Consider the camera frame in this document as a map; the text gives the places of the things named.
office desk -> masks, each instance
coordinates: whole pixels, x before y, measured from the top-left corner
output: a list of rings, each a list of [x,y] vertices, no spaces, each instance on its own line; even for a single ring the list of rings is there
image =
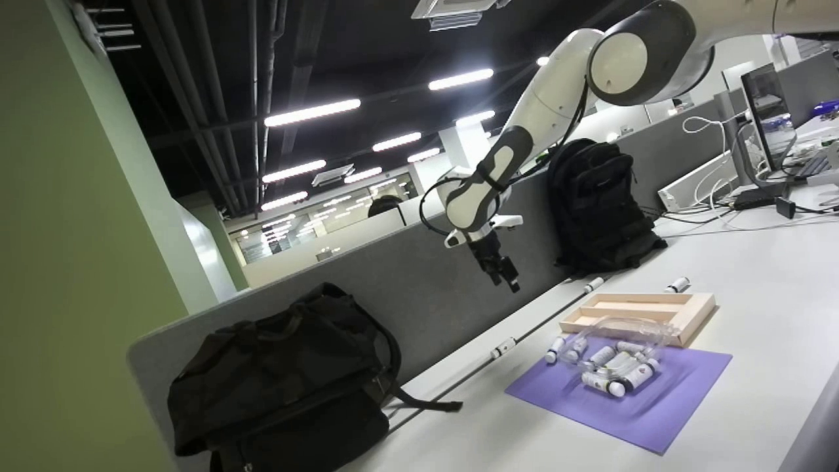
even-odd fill
[[[686,235],[601,289],[660,290],[686,276],[719,298],[691,345],[735,358],[663,455],[504,392],[539,362],[559,333],[551,322],[448,396],[466,401],[462,413],[424,412],[344,468],[836,468],[836,242],[836,221]],[[559,286],[511,320],[543,316],[576,289]]]

black backpack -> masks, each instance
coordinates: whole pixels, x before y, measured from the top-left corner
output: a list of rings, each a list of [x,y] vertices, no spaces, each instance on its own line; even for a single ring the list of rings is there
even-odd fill
[[[566,276],[638,266],[665,247],[630,188],[631,156],[615,143],[580,139],[551,154],[547,200]]]
[[[349,294],[324,282],[280,314],[205,339],[174,381],[176,454],[213,451],[214,472],[327,472],[387,436],[379,412],[458,412],[395,383],[402,350]]]

